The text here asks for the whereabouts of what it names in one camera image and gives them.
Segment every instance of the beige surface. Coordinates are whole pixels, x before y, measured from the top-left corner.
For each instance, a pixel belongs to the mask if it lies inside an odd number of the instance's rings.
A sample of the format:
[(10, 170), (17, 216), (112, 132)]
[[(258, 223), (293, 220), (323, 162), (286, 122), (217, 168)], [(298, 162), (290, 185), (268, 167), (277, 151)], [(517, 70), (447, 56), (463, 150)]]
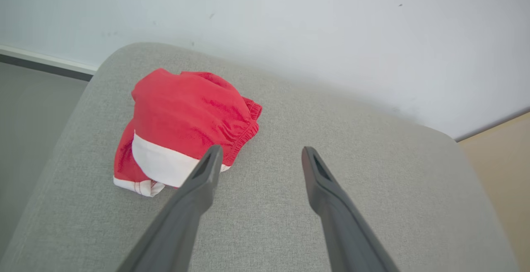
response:
[(530, 113), (460, 142), (530, 272)]

